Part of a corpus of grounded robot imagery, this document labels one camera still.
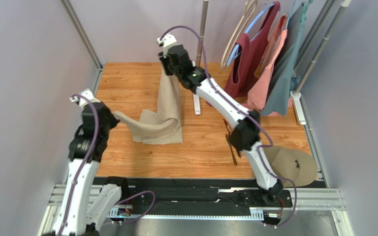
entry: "gray floor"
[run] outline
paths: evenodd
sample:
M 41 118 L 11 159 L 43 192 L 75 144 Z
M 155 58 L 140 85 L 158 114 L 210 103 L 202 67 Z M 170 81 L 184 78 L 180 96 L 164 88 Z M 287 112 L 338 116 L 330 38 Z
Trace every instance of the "gray floor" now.
M 276 230 L 261 222 L 223 220 L 141 219 L 129 225 L 106 225 L 101 236 L 337 236 L 330 211 L 298 211 L 284 227 Z

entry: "baseball cap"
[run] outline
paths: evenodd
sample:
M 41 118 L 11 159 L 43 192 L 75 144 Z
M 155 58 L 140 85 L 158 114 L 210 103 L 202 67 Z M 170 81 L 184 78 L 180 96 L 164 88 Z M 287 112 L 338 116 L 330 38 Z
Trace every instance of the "baseball cap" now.
M 264 147 L 263 151 L 275 174 L 292 180 L 297 187 L 309 185 L 317 178 L 317 164 L 309 154 L 278 146 Z M 292 187 L 286 180 L 282 184 L 285 188 Z

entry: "maroon shirt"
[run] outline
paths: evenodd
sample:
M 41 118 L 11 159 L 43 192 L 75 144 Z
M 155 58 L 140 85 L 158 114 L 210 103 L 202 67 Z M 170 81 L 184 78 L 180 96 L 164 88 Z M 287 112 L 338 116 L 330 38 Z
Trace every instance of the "maroon shirt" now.
M 260 27 L 262 31 L 255 39 L 250 41 L 249 36 L 243 33 L 236 41 L 240 45 L 239 51 L 241 50 L 241 54 L 234 60 L 233 68 L 224 88 L 224 91 L 233 98 L 247 96 L 249 90 L 258 80 L 254 76 L 254 72 L 268 46 L 268 34 L 281 7 L 278 1 L 274 2 L 274 4 L 268 10 L 266 18 Z

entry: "gray wall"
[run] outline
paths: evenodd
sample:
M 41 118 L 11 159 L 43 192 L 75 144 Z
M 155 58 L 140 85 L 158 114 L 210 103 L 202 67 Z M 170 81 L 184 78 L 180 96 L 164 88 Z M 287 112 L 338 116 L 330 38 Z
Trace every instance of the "gray wall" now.
M 0 235 L 37 234 L 95 78 L 58 0 L 0 1 Z
M 225 47 L 240 21 L 246 0 L 210 0 L 205 29 L 208 62 L 221 61 Z M 258 1 L 256 14 L 265 4 Z M 279 0 L 279 16 L 288 14 L 294 0 Z M 316 0 L 307 14 L 306 29 L 313 24 L 325 1 Z M 102 62 L 158 62 L 156 39 L 175 25 L 199 30 L 202 0 L 71 0 L 97 55 Z M 251 30 L 255 35 L 262 20 Z M 197 41 L 191 32 L 172 32 L 191 58 Z
M 355 235 L 378 235 L 378 1 L 352 1 L 306 82 L 304 100 Z

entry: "beige towel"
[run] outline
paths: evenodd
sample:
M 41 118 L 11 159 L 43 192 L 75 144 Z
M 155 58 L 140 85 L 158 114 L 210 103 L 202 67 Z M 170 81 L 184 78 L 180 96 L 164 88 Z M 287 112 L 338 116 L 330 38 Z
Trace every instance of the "beige towel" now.
M 116 111 L 113 115 L 126 124 L 134 142 L 144 144 L 175 144 L 183 142 L 180 114 L 180 87 L 175 76 L 162 70 L 158 91 L 157 113 L 142 110 L 139 122 Z

